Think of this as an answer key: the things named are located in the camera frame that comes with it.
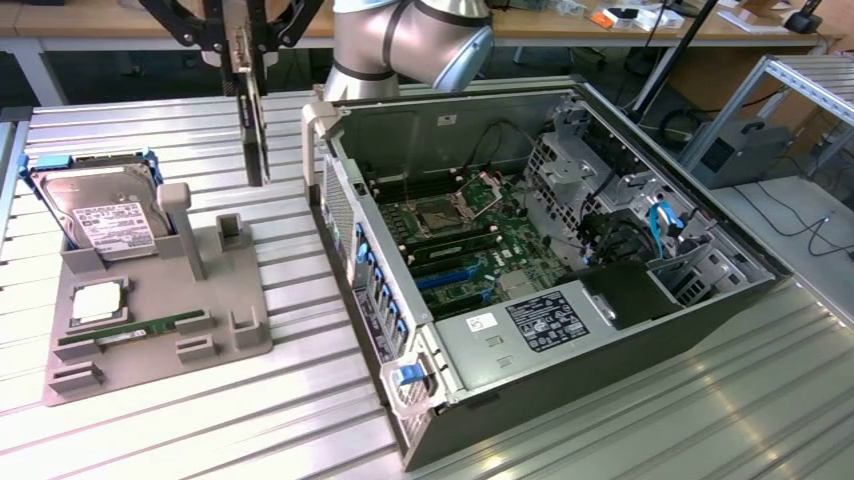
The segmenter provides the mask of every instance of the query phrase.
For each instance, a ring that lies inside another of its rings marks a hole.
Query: warning label
[[[535,352],[543,352],[590,333],[561,292],[511,305],[507,313]]]
[[[120,252],[155,244],[139,203],[78,208],[72,212],[98,253]]]

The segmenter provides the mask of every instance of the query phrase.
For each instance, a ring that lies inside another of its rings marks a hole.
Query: white label
[[[485,313],[477,317],[467,318],[466,323],[468,324],[468,330],[471,330],[472,333],[498,325],[495,316],[491,313]]]
[[[456,125],[456,115],[442,115],[436,120],[436,126],[444,127],[447,125]]]
[[[122,203],[72,210],[98,253],[151,247],[155,236],[139,203]]]

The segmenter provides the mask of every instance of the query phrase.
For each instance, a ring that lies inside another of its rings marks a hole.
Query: gray parts holder
[[[222,215],[215,227],[194,231],[183,183],[158,187],[158,203],[178,231],[155,239],[158,255],[104,262],[94,249],[62,253],[48,406],[272,349],[250,225],[239,215]],[[110,283],[120,291],[119,308],[75,319],[78,292]]]

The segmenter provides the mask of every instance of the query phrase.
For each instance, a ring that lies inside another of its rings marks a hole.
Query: power supply label
[[[535,352],[545,352],[590,333],[559,291],[511,305],[507,313]]]

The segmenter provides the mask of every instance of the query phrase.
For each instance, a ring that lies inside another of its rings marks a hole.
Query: hard drive label
[[[139,203],[78,208],[72,212],[98,253],[120,252],[155,244]]]

